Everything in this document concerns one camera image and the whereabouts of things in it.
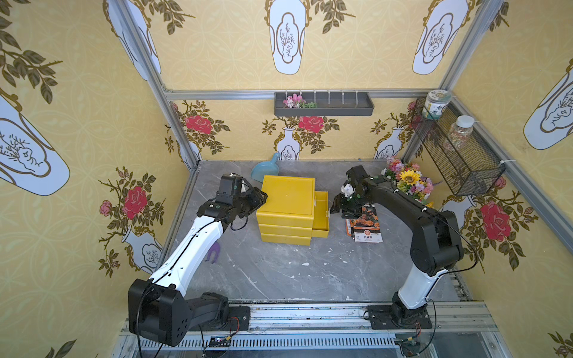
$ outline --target jar lid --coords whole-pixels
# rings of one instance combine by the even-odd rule
[[[452,100],[452,93],[445,89],[433,89],[428,92],[428,99],[434,103],[449,103]]]
[[[456,125],[462,128],[470,128],[476,120],[471,116],[459,116]]]

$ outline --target purple toy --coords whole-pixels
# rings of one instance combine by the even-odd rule
[[[221,251],[221,245],[219,245],[218,242],[215,242],[211,248],[209,249],[209,251],[207,251],[207,256],[205,256],[205,261],[209,261],[211,260],[211,253],[215,253],[215,257],[213,258],[213,261],[211,263],[215,263],[217,261],[217,258],[219,257],[219,252]]]

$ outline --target sunflower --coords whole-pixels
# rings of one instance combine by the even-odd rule
[[[403,180],[408,185],[414,185],[420,181],[420,174],[413,170],[403,171],[400,173],[400,180]]]

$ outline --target black mounting plate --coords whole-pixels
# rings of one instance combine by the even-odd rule
[[[203,331],[227,331],[231,330],[231,333],[237,331],[237,320],[232,318],[236,317],[239,319],[239,331],[246,331],[249,329],[249,321],[250,321],[250,307],[243,307],[243,306],[232,306],[229,307],[229,320],[227,324],[222,327],[215,326],[212,323],[205,323],[200,325]],[[191,327],[190,331],[198,332],[199,325]]]
[[[391,306],[368,306],[368,319],[370,320],[370,325],[372,329],[416,329],[415,324],[408,327],[399,327],[392,322],[391,318]],[[422,315],[418,322],[420,323],[421,329],[432,328],[431,319],[427,311],[424,310],[424,315]]]

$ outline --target mesh basket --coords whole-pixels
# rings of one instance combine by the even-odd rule
[[[439,120],[429,120],[421,115],[426,99],[416,101],[416,116],[412,127],[434,160],[440,173],[456,196],[485,194],[505,171],[505,165],[484,138],[473,131],[459,150],[444,149],[449,142],[448,131],[461,113],[452,104],[444,110]]]

